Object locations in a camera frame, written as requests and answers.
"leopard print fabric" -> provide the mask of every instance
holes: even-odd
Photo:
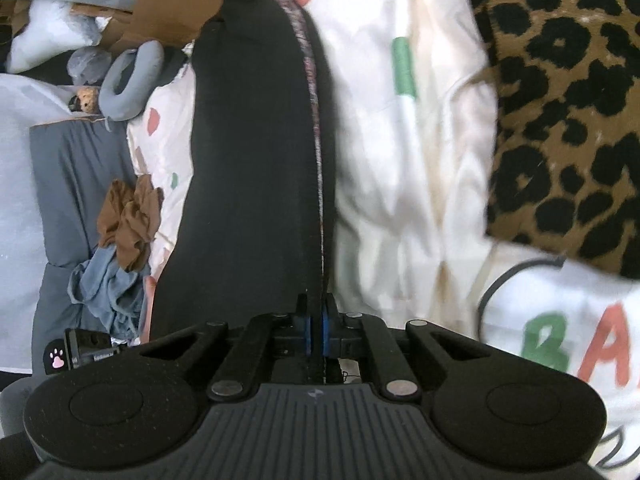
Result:
[[[640,278],[640,0],[471,0],[499,117],[488,234]]]

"ribbed rubber surface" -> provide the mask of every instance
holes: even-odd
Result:
[[[598,480],[585,465],[510,474],[455,454],[421,412],[368,384],[264,384],[251,400],[217,405],[196,435],[155,463],[123,472],[45,464],[31,480]]]

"gray neck pillow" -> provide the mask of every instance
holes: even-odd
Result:
[[[133,63],[133,72],[121,92],[117,91],[123,72]],[[113,62],[100,88],[98,105],[105,117],[128,121],[140,115],[156,88],[164,49],[159,41],[147,41],[138,50],[126,50]]]

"paw print sticker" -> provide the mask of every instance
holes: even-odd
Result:
[[[65,365],[65,361],[63,358],[65,351],[61,348],[58,350],[57,348],[53,349],[53,352],[49,353],[49,357],[51,358],[51,366],[53,366],[56,370],[62,368]]]

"red letter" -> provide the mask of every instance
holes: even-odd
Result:
[[[609,346],[610,334],[614,341]],[[626,386],[629,382],[629,330],[626,325],[625,311],[622,303],[610,305],[602,314],[593,340],[584,355],[578,370],[578,378],[588,383],[599,361],[616,362],[616,386]]]

